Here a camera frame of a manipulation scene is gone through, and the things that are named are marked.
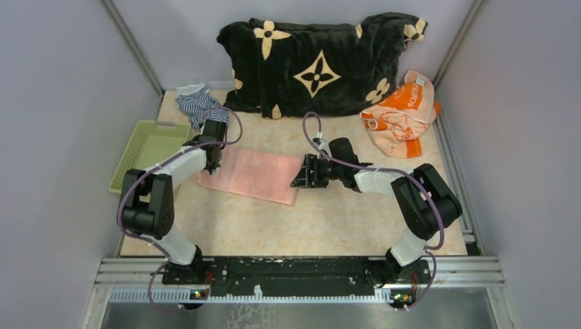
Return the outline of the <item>pink towel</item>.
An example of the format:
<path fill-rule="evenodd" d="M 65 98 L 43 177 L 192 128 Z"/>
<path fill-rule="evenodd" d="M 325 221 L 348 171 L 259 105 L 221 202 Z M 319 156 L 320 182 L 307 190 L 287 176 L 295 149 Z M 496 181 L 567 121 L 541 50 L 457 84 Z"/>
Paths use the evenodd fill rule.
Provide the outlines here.
<path fill-rule="evenodd" d="M 302 158 L 230 146 L 223 150 L 215 173 L 200 171 L 193 180 L 203 187 L 291 206 L 296 188 L 291 182 Z"/>

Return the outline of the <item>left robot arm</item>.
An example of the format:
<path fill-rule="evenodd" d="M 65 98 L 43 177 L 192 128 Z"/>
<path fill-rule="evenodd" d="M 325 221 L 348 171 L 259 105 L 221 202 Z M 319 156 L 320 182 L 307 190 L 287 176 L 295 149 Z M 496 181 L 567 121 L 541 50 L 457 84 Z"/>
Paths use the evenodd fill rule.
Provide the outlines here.
<path fill-rule="evenodd" d="M 203 253 L 175 224 L 175 190 L 192 175 L 219 168 L 226 146 L 227 124 L 207 119 L 201 134 L 174 154 L 146 169 L 129 169 L 121 190 L 117 223 L 123 234 L 148 242 L 165 256 L 164 281 L 200 282 L 205 273 Z"/>

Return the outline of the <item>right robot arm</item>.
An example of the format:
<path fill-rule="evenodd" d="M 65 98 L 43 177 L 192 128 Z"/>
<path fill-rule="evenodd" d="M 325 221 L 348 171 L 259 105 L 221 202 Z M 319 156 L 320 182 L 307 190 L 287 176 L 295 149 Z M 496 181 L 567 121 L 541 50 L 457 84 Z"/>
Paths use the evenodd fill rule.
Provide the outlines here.
<path fill-rule="evenodd" d="M 445 229 L 462 215 L 462 206 L 432 165 L 406 173 L 361 162 L 348 138 L 314 138 L 312 145 L 317 153 L 304 156 L 290 187 L 325 188 L 338 180 L 357 193 L 388 195 L 397 201 L 406 227 L 386 252 L 384 264 L 373 271 L 374 283 L 404 282 L 426 251 L 442 248 Z"/>

